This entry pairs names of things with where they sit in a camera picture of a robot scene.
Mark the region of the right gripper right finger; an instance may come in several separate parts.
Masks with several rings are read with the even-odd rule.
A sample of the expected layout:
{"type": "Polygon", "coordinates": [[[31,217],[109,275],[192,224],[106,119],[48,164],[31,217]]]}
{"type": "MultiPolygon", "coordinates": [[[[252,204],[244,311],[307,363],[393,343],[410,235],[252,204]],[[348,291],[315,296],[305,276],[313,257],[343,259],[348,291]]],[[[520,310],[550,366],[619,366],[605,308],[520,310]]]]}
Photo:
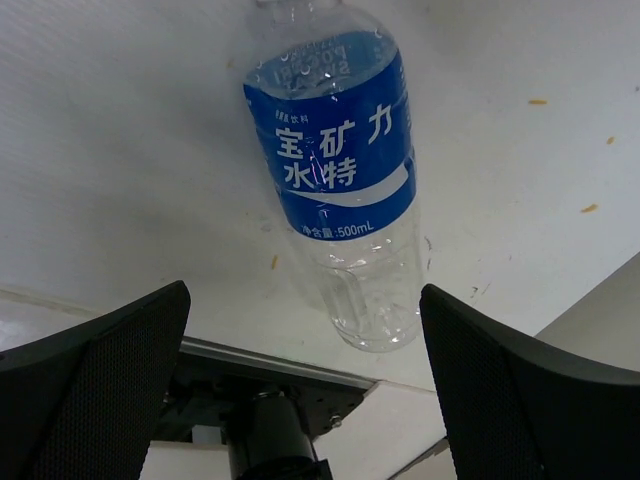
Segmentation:
{"type": "Polygon", "coordinates": [[[551,346],[432,284],[420,312],[458,478],[638,478],[638,372],[551,346]]]}

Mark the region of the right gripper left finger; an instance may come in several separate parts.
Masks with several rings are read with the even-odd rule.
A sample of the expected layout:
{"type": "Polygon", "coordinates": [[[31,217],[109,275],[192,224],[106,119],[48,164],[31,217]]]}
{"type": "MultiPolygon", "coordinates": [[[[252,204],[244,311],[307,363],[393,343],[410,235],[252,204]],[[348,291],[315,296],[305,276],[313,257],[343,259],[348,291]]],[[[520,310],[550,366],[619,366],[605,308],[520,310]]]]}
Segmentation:
{"type": "Polygon", "coordinates": [[[2,352],[2,478],[139,478],[190,304],[176,281],[2,352]]]}

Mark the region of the blue label clear bottle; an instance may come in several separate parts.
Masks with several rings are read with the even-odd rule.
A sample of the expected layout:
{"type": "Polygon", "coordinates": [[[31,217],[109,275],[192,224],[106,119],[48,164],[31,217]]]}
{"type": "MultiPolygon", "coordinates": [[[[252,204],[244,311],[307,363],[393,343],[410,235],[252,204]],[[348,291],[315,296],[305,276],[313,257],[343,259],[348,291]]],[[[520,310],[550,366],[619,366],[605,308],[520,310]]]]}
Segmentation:
{"type": "Polygon", "coordinates": [[[340,337],[419,333],[419,205],[400,49],[341,1],[261,1],[243,90],[275,191],[340,337]]]}

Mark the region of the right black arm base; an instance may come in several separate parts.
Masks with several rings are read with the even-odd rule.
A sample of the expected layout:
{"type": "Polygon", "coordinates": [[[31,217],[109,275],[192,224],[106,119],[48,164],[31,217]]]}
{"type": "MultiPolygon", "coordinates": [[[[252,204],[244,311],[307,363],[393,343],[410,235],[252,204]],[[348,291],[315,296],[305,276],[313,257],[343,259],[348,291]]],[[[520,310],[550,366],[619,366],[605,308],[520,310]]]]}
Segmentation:
{"type": "Polygon", "coordinates": [[[183,338],[155,441],[192,445],[211,427],[233,479],[331,479],[313,445],[364,400],[371,379],[183,338]]]}

